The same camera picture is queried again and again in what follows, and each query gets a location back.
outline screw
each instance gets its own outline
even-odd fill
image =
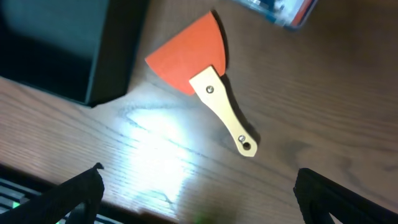
[[[241,136],[238,137],[238,140],[240,142],[243,142],[244,140],[246,140],[246,137],[244,137],[244,135],[242,134]]]
[[[213,93],[214,92],[214,87],[212,87],[212,86],[206,87],[206,92],[207,93]]]

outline wooden table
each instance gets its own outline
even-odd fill
[[[143,60],[212,7],[254,158]],[[395,0],[321,0],[299,32],[231,1],[152,1],[125,97],[89,109],[0,80],[0,163],[59,184],[101,162],[105,201],[185,223],[303,223],[300,167],[398,212],[397,24]]]

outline plastic package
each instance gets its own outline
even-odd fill
[[[303,26],[318,0],[234,0],[263,14],[271,22],[297,30]]]

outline orange scraper blade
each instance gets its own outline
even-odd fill
[[[225,73],[225,50],[220,28],[209,12],[146,58],[151,69],[169,85],[192,95],[189,79],[213,66]]]

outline wooden handle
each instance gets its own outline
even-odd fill
[[[257,143],[242,127],[226,94],[225,86],[212,66],[189,80],[199,98],[222,120],[243,156],[253,157]]]

